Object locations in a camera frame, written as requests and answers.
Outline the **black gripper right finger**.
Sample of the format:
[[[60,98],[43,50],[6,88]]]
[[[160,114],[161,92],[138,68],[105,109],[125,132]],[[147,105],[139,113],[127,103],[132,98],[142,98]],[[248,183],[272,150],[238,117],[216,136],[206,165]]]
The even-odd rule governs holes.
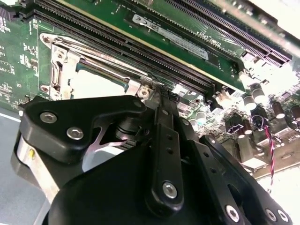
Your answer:
[[[179,116],[178,98],[170,93],[180,153],[187,158],[185,187],[209,225],[291,225],[292,219],[241,164],[217,141],[198,138]]]

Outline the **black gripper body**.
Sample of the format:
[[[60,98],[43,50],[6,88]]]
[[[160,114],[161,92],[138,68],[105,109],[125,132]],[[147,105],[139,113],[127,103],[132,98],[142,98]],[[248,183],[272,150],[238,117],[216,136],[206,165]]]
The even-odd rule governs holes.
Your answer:
[[[50,225],[212,225],[220,178],[204,145],[134,147],[69,181],[47,215]]]

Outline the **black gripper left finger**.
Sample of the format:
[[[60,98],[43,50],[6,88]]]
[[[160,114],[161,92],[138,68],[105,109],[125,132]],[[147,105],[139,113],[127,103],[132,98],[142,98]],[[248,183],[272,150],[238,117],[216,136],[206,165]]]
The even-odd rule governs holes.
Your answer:
[[[180,149],[169,93],[157,108],[134,96],[46,101],[24,107],[18,158],[52,205],[72,179],[134,147],[155,143]]]

